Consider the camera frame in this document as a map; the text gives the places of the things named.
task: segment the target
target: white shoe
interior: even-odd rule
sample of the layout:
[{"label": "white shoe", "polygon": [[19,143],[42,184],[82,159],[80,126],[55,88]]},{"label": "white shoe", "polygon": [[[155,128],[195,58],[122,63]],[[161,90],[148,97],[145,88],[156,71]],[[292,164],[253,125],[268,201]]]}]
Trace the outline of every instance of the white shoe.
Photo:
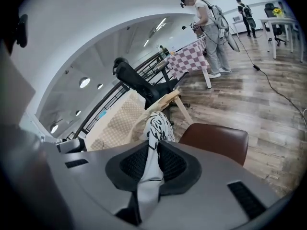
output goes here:
[{"label": "white shoe", "polygon": [[218,73],[218,74],[216,74],[216,75],[212,75],[212,74],[208,74],[208,75],[209,75],[209,78],[210,78],[210,79],[216,79],[216,78],[218,78],[218,77],[221,76],[220,73]]},{"label": "white shoe", "polygon": [[231,72],[231,70],[225,70],[223,68],[219,68],[219,72]]}]

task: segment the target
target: metal railing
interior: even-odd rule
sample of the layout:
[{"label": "metal railing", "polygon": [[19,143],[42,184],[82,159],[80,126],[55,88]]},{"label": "metal railing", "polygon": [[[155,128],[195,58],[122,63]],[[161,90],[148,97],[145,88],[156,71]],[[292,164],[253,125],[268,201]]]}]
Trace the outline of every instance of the metal railing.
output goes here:
[{"label": "metal railing", "polygon": [[[141,75],[145,80],[151,81],[158,73],[157,65],[163,61],[163,57],[160,53],[157,53],[147,59],[145,62],[140,64],[134,70]],[[154,83],[158,84],[163,77]],[[101,101],[92,109],[89,115],[82,122],[76,133],[73,134],[73,139],[77,138],[81,132],[87,135],[95,123],[100,119],[101,114],[108,110],[118,99],[120,99],[130,88],[125,85],[122,81],[117,83],[106,95],[101,99]]]}]

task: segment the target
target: ceiling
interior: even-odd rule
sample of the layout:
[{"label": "ceiling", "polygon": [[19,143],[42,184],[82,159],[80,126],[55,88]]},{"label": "ceiling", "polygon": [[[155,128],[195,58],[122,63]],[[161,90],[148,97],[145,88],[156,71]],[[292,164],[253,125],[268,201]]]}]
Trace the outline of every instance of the ceiling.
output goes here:
[{"label": "ceiling", "polygon": [[[169,16],[166,27],[178,16]],[[49,94],[39,116],[42,125],[49,131],[51,125],[58,122],[59,127],[53,136],[59,137],[80,118],[85,118],[82,113],[78,117],[75,113],[85,110],[97,95],[103,97],[109,91],[107,87],[115,79],[112,75],[114,59],[142,50],[150,32],[162,19],[147,20],[123,28],[82,53],[58,79]],[[84,89],[79,87],[82,77],[91,79]],[[98,90],[97,85],[100,83],[104,86]]]}]

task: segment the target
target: black shirt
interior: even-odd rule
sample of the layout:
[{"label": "black shirt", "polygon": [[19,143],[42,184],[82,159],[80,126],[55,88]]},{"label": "black shirt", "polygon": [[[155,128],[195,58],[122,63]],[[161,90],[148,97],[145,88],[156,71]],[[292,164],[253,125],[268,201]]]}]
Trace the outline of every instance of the black shirt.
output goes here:
[{"label": "black shirt", "polygon": [[239,10],[239,12],[243,12],[243,8],[241,6],[238,6],[238,10]]}]

